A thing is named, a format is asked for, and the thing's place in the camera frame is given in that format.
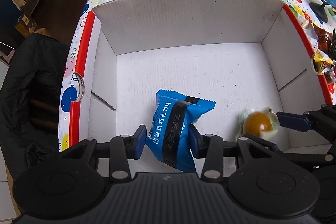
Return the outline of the blue chocolate snack packet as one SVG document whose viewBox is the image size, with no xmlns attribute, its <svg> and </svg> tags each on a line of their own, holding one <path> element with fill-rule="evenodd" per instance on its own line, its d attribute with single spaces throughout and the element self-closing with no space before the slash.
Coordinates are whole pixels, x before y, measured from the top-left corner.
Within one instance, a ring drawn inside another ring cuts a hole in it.
<svg viewBox="0 0 336 224">
<path fill-rule="evenodd" d="M 156 93 L 156 110 L 146 145 L 157 160 L 182 172 L 195 172 L 189 146 L 189 125 L 214 109 L 216 102 L 173 90 Z"/>
</svg>

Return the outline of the dark brown snack packet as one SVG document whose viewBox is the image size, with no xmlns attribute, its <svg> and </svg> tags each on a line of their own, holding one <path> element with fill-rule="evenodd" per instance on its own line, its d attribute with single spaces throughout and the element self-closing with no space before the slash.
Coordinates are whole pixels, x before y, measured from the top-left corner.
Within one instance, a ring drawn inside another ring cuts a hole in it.
<svg viewBox="0 0 336 224">
<path fill-rule="evenodd" d="M 318 49 L 326 53 L 332 60 L 336 59 L 336 34 L 327 32 L 313 24 L 314 31 L 318 36 Z"/>
</svg>

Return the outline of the yellow snack packet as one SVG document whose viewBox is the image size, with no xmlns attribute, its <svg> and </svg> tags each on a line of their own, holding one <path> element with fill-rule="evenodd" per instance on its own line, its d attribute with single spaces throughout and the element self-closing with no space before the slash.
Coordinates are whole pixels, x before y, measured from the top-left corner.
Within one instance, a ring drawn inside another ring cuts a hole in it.
<svg viewBox="0 0 336 224">
<path fill-rule="evenodd" d="M 323 75 L 331 71 L 334 67 L 334 61 L 323 51 L 316 50 L 311 59 L 312 67 L 317 75 Z"/>
</svg>

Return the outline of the brown jelly cup snack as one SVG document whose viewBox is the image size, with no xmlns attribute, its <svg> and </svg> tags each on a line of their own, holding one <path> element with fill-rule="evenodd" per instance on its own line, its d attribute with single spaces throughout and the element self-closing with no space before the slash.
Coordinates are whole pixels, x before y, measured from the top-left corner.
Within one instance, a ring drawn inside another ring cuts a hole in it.
<svg viewBox="0 0 336 224">
<path fill-rule="evenodd" d="M 244 109 L 238 116 L 239 131 L 235 138 L 238 139 L 244 134 L 250 134 L 269 140 L 280 128 L 280 122 L 276 113 L 269 107 L 260 111 Z"/>
</svg>

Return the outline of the white grey snack packet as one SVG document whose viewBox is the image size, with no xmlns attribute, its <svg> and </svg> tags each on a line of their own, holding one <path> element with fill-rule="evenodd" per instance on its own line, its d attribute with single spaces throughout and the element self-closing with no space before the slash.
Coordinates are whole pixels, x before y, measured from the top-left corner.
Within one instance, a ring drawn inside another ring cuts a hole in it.
<svg viewBox="0 0 336 224">
<path fill-rule="evenodd" d="M 313 25 L 310 23 L 310 21 L 301 15 L 298 15 L 298 21 L 301 25 L 302 29 L 304 30 L 311 47 L 313 48 L 313 51 L 315 52 L 318 49 L 318 36 L 315 33 L 315 30 L 313 28 Z"/>
</svg>

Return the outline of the brown paper bag on floor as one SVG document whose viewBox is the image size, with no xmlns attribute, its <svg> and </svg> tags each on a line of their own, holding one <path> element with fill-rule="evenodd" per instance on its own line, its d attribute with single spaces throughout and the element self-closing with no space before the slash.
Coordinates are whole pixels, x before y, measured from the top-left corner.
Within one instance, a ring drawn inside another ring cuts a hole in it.
<svg viewBox="0 0 336 224">
<path fill-rule="evenodd" d="M 38 29 L 38 25 L 30 16 L 23 14 L 19 17 L 15 28 L 27 38 Z"/>
</svg>

